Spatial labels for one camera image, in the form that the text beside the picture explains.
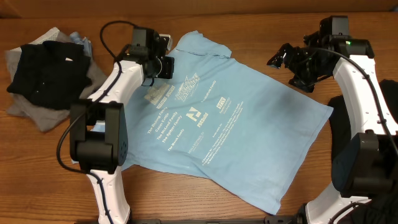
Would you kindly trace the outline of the light blue printed t-shirt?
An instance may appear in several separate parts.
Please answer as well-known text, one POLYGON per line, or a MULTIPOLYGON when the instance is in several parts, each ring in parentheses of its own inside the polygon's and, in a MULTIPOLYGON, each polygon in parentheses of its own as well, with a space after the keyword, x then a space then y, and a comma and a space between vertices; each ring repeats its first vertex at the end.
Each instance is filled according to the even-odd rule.
POLYGON ((126 106, 123 169, 211 179, 276 214, 332 108, 237 62, 197 31, 170 56, 173 77, 139 87, 126 106))

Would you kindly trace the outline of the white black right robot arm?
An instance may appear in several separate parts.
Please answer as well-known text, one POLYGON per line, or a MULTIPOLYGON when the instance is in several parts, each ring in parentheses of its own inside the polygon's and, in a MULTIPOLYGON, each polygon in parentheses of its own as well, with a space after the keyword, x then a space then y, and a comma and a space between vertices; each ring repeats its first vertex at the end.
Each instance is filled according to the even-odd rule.
POLYGON ((267 62, 286 67, 303 91, 333 77, 349 116, 351 139, 333 155, 331 183, 296 214, 294 223, 338 223, 374 197, 397 192, 397 123, 376 77, 368 40, 350 37, 284 44, 267 62))

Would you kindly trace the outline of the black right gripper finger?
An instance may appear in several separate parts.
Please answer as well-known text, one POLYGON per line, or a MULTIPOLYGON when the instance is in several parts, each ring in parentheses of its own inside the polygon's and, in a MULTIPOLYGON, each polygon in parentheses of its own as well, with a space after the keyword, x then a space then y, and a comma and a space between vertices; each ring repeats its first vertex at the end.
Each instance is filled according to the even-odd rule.
POLYGON ((306 93, 312 93, 314 91, 314 84, 312 82, 306 82, 298 76, 294 76, 289 80, 289 85, 292 85, 306 93))
POLYGON ((282 64, 288 65, 293 56, 294 48, 289 44, 283 44, 277 53, 269 59, 267 65, 273 68, 280 68, 282 64))

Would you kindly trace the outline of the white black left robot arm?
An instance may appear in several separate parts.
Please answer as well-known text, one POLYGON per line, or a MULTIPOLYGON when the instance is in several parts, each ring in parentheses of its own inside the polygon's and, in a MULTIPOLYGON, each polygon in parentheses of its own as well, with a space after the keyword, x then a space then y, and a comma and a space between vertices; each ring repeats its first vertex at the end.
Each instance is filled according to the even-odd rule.
POLYGON ((132 222, 121 175, 128 152, 125 107, 146 80, 172 77, 174 60, 168 50, 169 44, 125 46, 103 85, 71 106, 70 157, 92 184, 98 223, 132 222))

